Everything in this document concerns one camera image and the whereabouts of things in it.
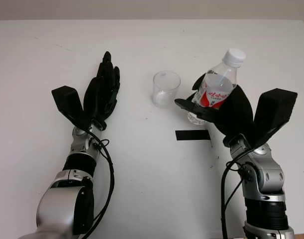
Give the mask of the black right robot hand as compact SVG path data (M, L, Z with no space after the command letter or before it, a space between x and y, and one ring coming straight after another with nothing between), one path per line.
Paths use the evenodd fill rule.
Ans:
M250 148L258 147L255 139L251 104L242 88L238 85L219 109L202 107L192 102L195 94L187 99L175 99L175 104L183 110L196 115L197 119L213 123L225 135L223 144L231 147L236 138L246 139Z

